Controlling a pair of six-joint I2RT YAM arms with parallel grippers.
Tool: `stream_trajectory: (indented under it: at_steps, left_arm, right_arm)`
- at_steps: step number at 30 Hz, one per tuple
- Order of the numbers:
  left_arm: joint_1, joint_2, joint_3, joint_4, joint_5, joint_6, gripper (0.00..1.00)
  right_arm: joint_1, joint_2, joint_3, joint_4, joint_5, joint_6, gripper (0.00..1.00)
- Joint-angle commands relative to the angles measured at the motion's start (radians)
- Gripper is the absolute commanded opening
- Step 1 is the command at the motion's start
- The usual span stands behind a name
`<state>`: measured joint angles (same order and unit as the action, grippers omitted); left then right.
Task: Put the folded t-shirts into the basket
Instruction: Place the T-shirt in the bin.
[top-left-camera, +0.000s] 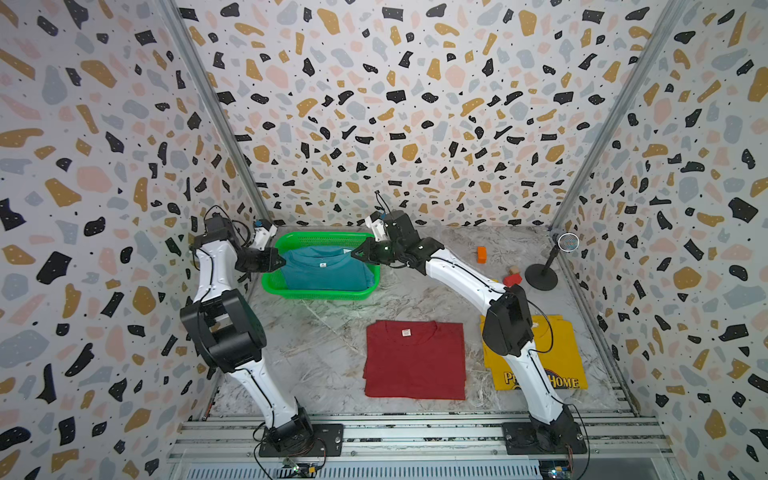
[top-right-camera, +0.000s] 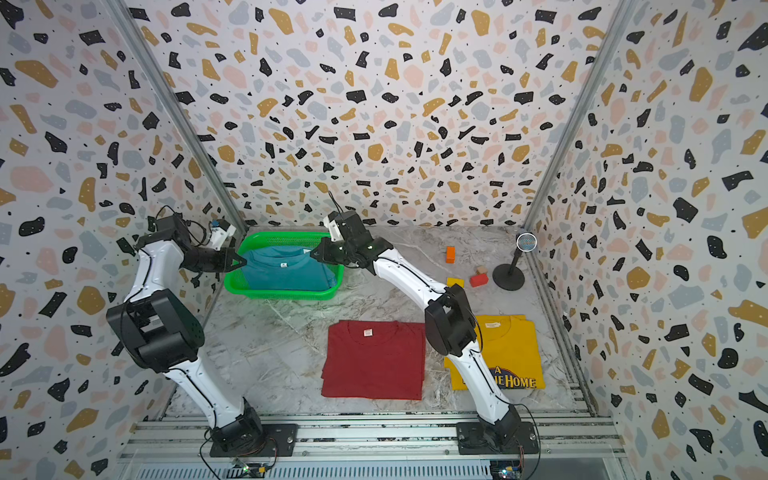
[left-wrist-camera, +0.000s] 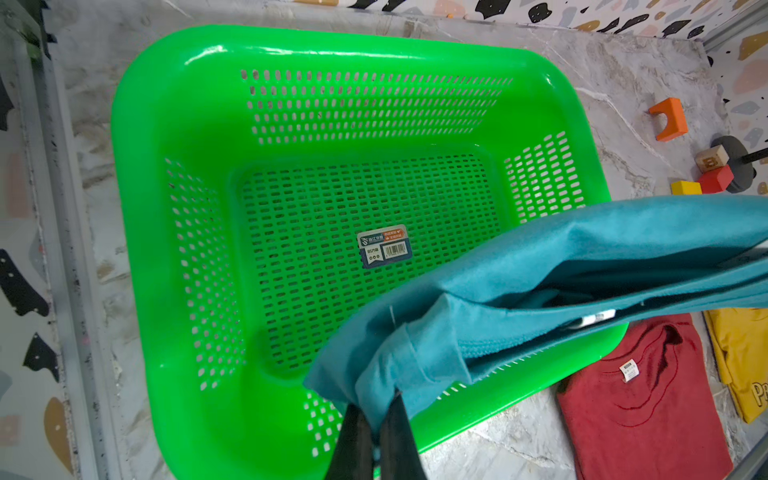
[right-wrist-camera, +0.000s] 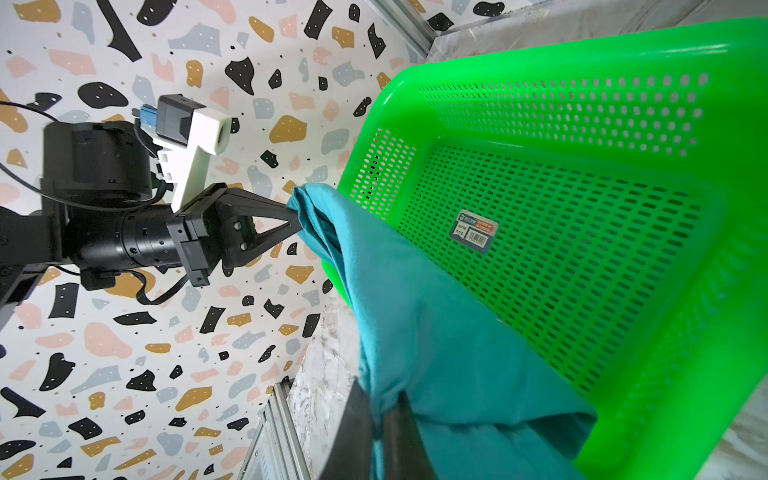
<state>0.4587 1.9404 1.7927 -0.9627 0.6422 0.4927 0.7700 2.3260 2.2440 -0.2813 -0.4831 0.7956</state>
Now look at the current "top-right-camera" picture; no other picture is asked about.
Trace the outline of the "green plastic basket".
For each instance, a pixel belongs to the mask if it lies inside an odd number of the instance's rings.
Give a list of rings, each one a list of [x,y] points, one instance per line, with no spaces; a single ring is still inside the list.
[[[344,268],[310,256],[328,236],[325,232],[264,231],[246,237],[238,249],[246,264],[226,274],[226,290],[251,299],[332,299],[342,285]]]

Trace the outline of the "teal t-shirt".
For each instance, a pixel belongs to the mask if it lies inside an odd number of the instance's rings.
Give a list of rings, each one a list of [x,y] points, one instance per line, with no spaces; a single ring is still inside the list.
[[[252,290],[322,292],[335,286],[336,275],[301,246],[269,246],[245,252],[243,272]]]

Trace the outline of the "red t-shirt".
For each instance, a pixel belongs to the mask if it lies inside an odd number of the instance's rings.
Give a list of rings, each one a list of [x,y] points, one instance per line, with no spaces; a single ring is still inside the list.
[[[419,401],[425,359],[422,323],[341,320],[328,328],[321,395]]]

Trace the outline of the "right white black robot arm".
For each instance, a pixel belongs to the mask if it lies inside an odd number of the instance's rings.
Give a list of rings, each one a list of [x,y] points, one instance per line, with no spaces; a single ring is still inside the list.
[[[526,432],[525,423],[503,396],[482,357],[476,318],[464,289],[447,286],[420,271],[389,241],[373,236],[354,211],[333,211],[324,225],[329,235],[310,256],[325,264],[365,269],[421,307],[426,340],[451,361],[468,387],[485,445],[498,452],[521,447],[517,435]]]

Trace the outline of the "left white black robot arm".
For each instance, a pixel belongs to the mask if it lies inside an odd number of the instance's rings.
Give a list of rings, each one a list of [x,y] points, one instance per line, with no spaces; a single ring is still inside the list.
[[[211,222],[207,240],[195,239],[189,225],[173,212],[138,239],[132,288],[122,304],[107,311],[106,319],[138,367],[174,381],[194,401],[208,421],[215,448],[230,456],[245,454],[266,438],[261,420],[203,352],[204,328],[172,285],[181,269],[229,273],[246,261],[231,245],[237,232],[233,224]]]

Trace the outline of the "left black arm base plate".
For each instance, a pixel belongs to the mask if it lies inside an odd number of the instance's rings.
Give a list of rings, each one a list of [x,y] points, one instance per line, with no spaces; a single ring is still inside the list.
[[[280,423],[263,425],[258,432],[218,434],[208,454],[212,458],[291,457],[297,433],[297,424]]]

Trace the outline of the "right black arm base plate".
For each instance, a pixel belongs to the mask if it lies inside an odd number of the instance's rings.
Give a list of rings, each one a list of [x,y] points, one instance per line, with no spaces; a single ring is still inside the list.
[[[540,452],[538,434],[531,422],[522,422],[511,431],[497,430],[480,421],[460,422],[456,424],[456,434],[461,455],[537,455]]]

